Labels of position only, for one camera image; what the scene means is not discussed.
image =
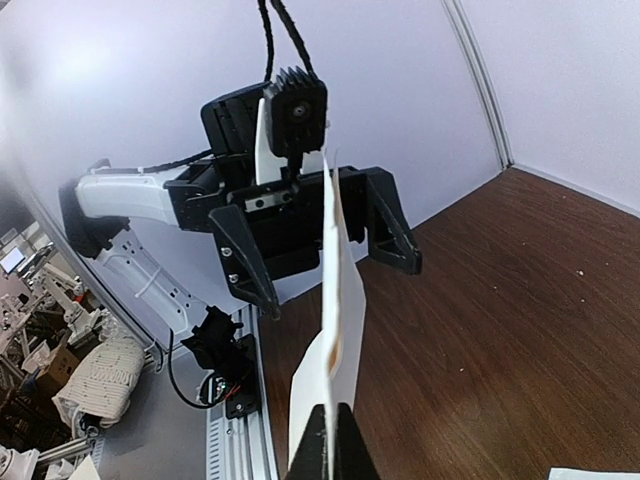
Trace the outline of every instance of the cardboard box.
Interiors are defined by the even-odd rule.
[[[51,364],[42,369],[36,377],[36,384],[43,393],[53,397],[64,387],[74,372],[78,360],[65,346],[58,346],[51,351]]]

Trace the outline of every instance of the floor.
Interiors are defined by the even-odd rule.
[[[640,220],[510,169],[416,237],[419,277],[359,264],[355,415],[380,477],[640,471]],[[320,302],[316,288],[261,324],[281,475]]]
[[[182,391],[194,392],[204,373],[193,355],[175,358],[173,365]],[[205,434],[206,413],[182,403],[166,369],[159,375],[145,372],[131,396],[130,410],[107,431],[100,478],[202,480]]]

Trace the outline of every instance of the white paper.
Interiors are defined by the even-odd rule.
[[[69,480],[100,480],[96,466],[93,464],[93,460],[90,456],[87,456],[73,475],[69,477]]]
[[[587,472],[570,468],[552,468],[549,480],[640,480],[640,473]]]
[[[307,349],[291,385],[289,465],[311,410],[325,407],[329,475],[333,477],[338,403],[353,408],[360,365],[366,298],[349,248],[337,175],[324,163],[322,330]]]

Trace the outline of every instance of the gray floor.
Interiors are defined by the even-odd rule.
[[[174,359],[181,390],[193,398],[204,372],[187,354]],[[99,473],[102,480],[203,480],[206,412],[176,396],[167,371],[145,373],[131,407],[106,436]]]

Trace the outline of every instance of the white backdrop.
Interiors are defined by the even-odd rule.
[[[436,0],[286,2],[329,88],[338,163],[396,176],[412,225],[499,171],[473,83]],[[276,67],[300,63],[272,14]],[[200,107],[261,81],[266,48],[255,0],[19,0],[0,14],[0,69],[11,157],[60,218],[58,186],[100,158],[152,165],[207,148]],[[193,293],[227,311],[210,235],[151,221],[134,229]],[[429,252],[425,275],[429,274]],[[157,318],[96,271],[152,331]],[[278,282],[282,301],[319,272]]]
[[[516,165],[639,214],[640,2],[462,3]]]

